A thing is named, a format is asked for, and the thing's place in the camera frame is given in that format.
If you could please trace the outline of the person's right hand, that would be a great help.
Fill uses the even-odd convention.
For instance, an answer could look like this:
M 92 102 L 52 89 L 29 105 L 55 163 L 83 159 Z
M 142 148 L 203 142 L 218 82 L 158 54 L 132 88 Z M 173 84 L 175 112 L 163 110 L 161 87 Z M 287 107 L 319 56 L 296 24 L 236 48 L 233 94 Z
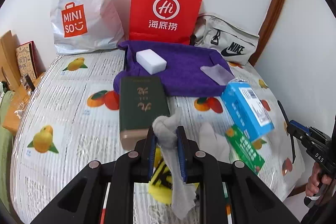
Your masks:
M 327 175 L 320 176 L 322 174 L 322 170 L 317 162 L 313 164 L 311 176 L 309 177 L 306 188 L 305 194 L 307 197 L 313 197 L 315 194 L 319 192 L 319 184 L 322 182 L 325 185 L 330 185 L 333 179 Z

